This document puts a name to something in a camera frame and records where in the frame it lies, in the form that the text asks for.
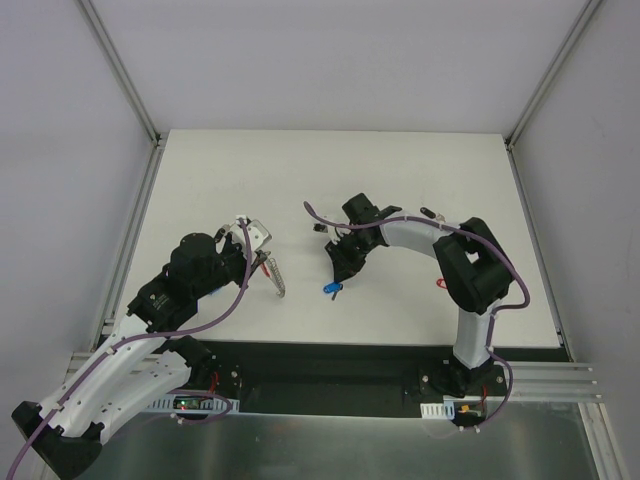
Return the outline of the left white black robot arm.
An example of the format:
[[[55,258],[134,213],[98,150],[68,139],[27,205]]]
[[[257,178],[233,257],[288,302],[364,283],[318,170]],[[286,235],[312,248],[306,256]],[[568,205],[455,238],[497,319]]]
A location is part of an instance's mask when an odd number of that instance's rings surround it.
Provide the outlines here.
[[[238,221],[216,235],[180,240],[160,273],[140,288],[118,326],[54,393],[23,401],[11,418],[24,437],[7,476],[34,451],[61,479],[75,479],[103,447],[154,400],[187,386],[204,387],[213,356],[185,328],[201,298],[248,281],[264,263],[270,233],[257,221]]]

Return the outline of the red handled keyring organizer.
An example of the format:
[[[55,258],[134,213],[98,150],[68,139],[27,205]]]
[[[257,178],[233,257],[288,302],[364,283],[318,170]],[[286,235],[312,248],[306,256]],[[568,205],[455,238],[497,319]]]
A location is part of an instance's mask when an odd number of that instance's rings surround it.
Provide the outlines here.
[[[261,271],[275,286],[277,296],[284,298],[286,295],[286,285],[276,259],[270,251],[259,251],[258,254]]]

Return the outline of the blue tag key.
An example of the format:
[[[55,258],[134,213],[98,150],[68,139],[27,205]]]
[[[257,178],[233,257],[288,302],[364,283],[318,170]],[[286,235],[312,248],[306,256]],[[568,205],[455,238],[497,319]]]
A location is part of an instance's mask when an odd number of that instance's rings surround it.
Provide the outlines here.
[[[334,301],[343,289],[344,285],[341,282],[331,282],[323,287],[323,293]]]

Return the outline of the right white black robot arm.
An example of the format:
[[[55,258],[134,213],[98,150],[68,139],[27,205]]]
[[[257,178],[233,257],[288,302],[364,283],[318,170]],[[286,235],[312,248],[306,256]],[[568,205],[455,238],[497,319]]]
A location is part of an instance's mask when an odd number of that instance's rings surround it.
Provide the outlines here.
[[[506,297],[514,275],[504,251],[486,223],[476,217],[451,227],[436,224],[434,214],[417,217],[398,207],[378,208],[360,193],[342,206],[348,222],[323,228],[333,281],[353,278],[377,247],[396,247],[434,260],[447,292],[458,308],[457,333],[446,364],[428,374],[431,387],[462,398],[481,388],[494,366],[489,346],[493,315]]]

